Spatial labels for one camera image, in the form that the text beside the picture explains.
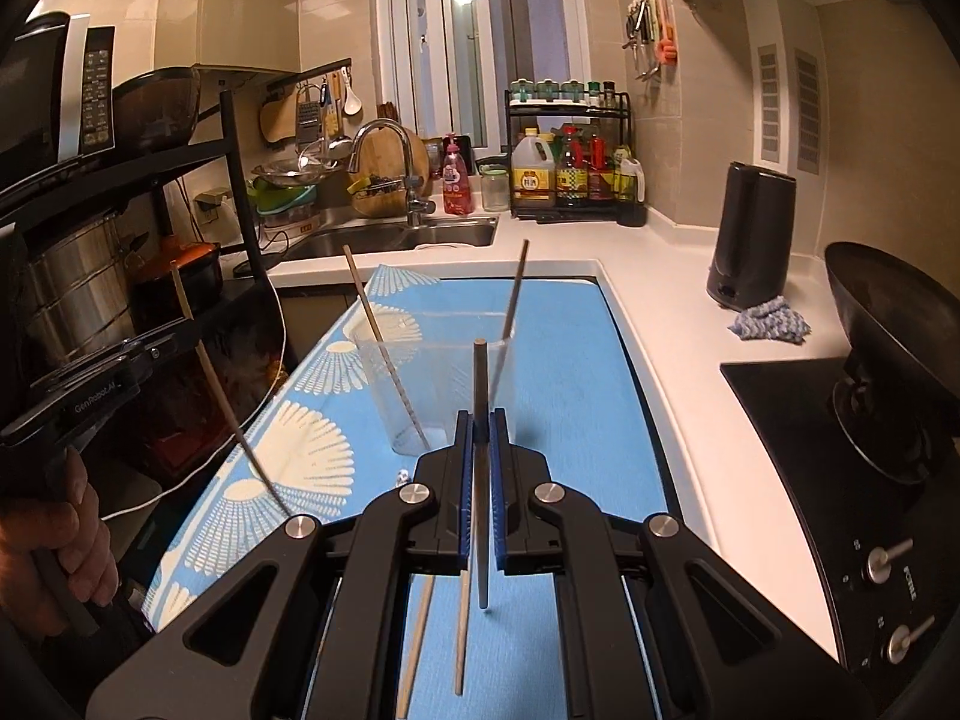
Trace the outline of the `person's left hand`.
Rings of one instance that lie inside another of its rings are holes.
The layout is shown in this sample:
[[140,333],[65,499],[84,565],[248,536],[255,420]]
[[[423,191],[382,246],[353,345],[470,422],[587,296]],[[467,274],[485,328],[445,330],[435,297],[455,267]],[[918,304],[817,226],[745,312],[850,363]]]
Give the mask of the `person's left hand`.
[[18,500],[2,509],[2,611],[34,639],[59,635],[67,618],[37,573],[36,551],[49,551],[80,603],[106,606],[119,588],[110,531],[82,456],[65,454],[64,500]]

